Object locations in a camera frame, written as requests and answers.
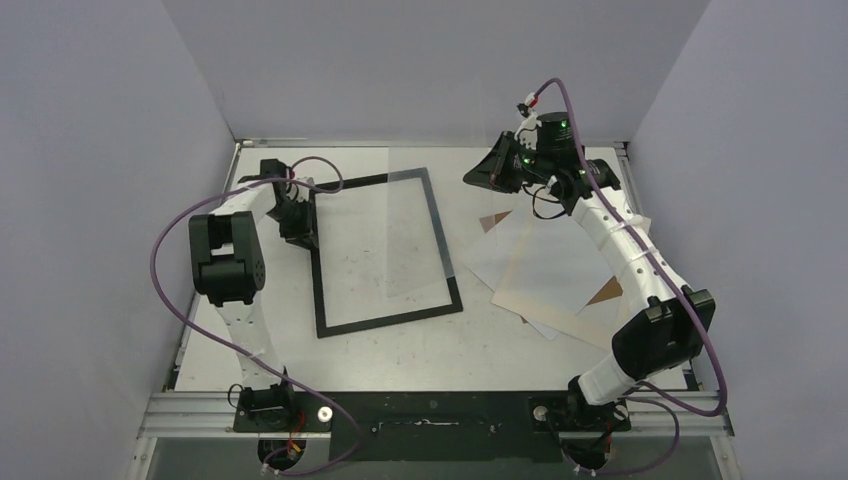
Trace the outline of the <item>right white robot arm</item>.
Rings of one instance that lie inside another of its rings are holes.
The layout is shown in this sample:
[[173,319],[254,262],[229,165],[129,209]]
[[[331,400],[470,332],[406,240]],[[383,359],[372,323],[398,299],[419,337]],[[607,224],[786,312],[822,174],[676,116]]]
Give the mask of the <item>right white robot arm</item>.
[[566,112],[526,115],[518,131],[501,133],[463,181],[504,194],[525,185],[545,187],[595,244],[622,288],[631,317],[612,336],[610,354],[573,380],[577,394],[565,402],[572,425],[593,427],[605,404],[702,352],[713,297],[693,290],[662,258],[609,165],[587,159],[578,146]]

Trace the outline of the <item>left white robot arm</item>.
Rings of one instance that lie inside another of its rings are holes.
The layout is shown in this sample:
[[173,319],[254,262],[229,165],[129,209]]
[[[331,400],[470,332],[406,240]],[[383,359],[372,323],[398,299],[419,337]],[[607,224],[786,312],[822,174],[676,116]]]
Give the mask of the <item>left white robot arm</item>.
[[188,221],[194,287],[223,320],[240,368],[235,403],[239,421],[267,430],[298,427],[303,413],[285,380],[285,367],[270,339],[261,305],[267,268],[257,230],[263,219],[275,221],[284,241],[310,249],[315,183],[299,177],[277,159],[261,161],[256,175],[240,179],[222,204]]

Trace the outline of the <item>cream mat board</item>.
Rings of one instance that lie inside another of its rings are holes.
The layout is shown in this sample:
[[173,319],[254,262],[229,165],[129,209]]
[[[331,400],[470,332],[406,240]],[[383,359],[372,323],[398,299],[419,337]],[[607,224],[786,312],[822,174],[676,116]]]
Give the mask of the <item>cream mat board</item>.
[[527,214],[508,251],[493,303],[531,323],[609,348],[627,302],[595,244],[572,219]]

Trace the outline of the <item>black picture frame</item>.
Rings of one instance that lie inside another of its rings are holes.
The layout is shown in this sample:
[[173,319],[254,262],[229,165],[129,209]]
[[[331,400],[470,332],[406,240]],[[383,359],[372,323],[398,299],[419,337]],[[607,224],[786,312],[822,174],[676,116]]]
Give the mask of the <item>black picture frame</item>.
[[341,186],[342,189],[353,189],[369,187],[379,184],[388,183],[389,180],[407,180],[417,179],[423,187],[423,194],[427,202],[428,212],[436,246],[440,255],[441,266],[446,274],[446,287],[450,297],[450,302],[445,305],[434,306],[430,308],[392,314],[383,317],[365,319],[349,324],[328,326],[327,314],[324,301],[321,252],[318,247],[309,250],[311,264],[311,278],[313,289],[313,306],[315,315],[315,333],[318,339],[324,339],[334,336],[348,335],[352,333],[364,332],[368,330],[390,327],[410,323],[413,321],[425,320],[429,318],[460,313],[463,311],[463,303],[459,292],[458,283],[453,273],[453,262],[450,255],[447,239],[444,228],[441,223],[440,212],[435,199],[435,194],[432,186],[432,181],[429,171],[426,167],[418,167],[408,170],[394,172],[393,176],[389,173],[375,174],[363,177],[357,177],[340,181],[326,182],[319,184],[319,187]]

